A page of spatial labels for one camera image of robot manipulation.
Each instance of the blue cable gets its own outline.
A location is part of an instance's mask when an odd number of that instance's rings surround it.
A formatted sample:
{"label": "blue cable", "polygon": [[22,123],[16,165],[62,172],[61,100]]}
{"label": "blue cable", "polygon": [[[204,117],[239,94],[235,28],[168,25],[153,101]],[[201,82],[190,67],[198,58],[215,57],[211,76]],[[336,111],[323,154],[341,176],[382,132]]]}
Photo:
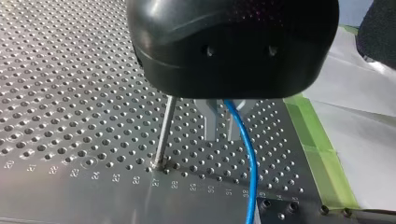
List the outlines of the blue cable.
{"label": "blue cable", "polygon": [[257,162],[256,154],[254,153],[253,145],[251,145],[248,131],[245,128],[244,122],[238,115],[238,111],[230,100],[224,100],[224,104],[227,105],[228,110],[233,115],[236,123],[238,124],[239,131],[242,139],[244,140],[245,146],[247,147],[247,154],[249,156],[250,163],[250,187],[247,202],[247,222],[246,224],[253,224],[254,222],[254,210],[256,208],[256,195],[257,195]]}

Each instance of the metal bracket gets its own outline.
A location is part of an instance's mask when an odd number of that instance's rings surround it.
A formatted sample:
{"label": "metal bracket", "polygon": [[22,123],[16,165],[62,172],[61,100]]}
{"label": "metal bracket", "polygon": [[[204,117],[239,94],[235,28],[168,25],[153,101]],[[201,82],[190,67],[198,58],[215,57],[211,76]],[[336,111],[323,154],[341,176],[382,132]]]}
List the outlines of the metal bracket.
{"label": "metal bracket", "polygon": [[[240,116],[244,117],[255,105],[255,100],[234,100],[236,109]],[[217,132],[217,100],[195,100],[195,105],[205,117],[205,140],[215,141]],[[233,117],[228,114],[228,141],[236,141],[240,139],[239,129]]]}

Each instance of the engraved number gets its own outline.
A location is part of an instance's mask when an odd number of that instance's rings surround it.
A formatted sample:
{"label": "engraved number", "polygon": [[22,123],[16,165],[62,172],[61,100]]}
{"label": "engraved number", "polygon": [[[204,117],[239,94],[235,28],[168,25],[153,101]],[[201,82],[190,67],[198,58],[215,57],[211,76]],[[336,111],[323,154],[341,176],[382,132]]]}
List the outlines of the engraved number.
{"label": "engraved number", "polygon": [[79,169],[73,169],[72,173],[70,174],[70,176],[77,177],[78,176],[78,172],[79,172]]}
{"label": "engraved number", "polygon": [[120,182],[120,175],[114,174],[114,175],[113,175],[113,179],[111,179],[111,181],[113,181],[113,182]]}
{"label": "engraved number", "polygon": [[151,183],[152,187],[159,187],[160,186],[160,181],[158,179],[152,179],[152,183]]}
{"label": "engraved number", "polygon": [[29,164],[27,167],[27,171],[33,172],[35,170],[35,165],[34,164]]}
{"label": "engraved number", "polygon": [[93,175],[91,176],[91,179],[94,179],[94,180],[99,179],[99,174],[100,174],[100,172],[93,172]]}
{"label": "engraved number", "polygon": [[214,193],[215,192],[215,186],[207,186],[207,192],[208,193]]}
{"label": "engraved number", "polygon": [[50,175],[55,175],[56,174],[56,172],[58,172],[58,166],[51,166],[50,168],[49,168],[49,174]]}
{"label": "engraved number", "polygon": [[197,185],[196,184],[190,184],[190,190],[191,191],[197,191]]}
{"label": "engraved number", "polygon": [[134,176],[134,180],[132,181],[133,184],[139,184],[140,183],[140,176]]}
{"label": "engraved number", "polygon": [[172,181],[172,186],[171,186],[171,188],[172,188],[172,189],[177,189],[177,181],[176,181],[176,180]]}
{"label": "engraved number", "polygon": [[242,190],[242,193],[244,195],[244,198],[248,198],[248,190],[247,189]]}
{"label": "engraved number", "polygon": [[4,168],[11,169],[14,163],[15,163],[14,161],[7,161],[6,164],[4,165]]}

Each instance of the robot end effector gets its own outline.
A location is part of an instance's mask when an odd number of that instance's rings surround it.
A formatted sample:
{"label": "robot end effector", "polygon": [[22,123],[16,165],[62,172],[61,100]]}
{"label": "robot end effector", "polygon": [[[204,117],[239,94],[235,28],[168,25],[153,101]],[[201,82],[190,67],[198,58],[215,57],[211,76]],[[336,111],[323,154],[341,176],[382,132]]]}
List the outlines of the robot end effector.
{"label": "robot end effector", "polygon": [[[215,140],[216,99],[283,98],[311,85],[339,16],[337,0],[128,0],[127,11],[145,77],[169,95],[154,167],[176,97],[197,99],[205,139]],[[255,101],[234,104],[246,115]],[[239,139],[232,118],[228,138]]]}

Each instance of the black plastic cover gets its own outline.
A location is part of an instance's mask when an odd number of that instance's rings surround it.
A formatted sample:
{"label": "black plastic cover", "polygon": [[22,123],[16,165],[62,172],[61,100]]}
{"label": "black plastic cover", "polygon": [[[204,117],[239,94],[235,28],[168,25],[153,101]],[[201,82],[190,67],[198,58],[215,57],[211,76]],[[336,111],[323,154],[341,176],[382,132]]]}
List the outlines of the black plastic cover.
{"label": "black plastic cover", "polygon": [[128,0],[148,81],[186,98],[281,98],[318,76],[337,0]]}

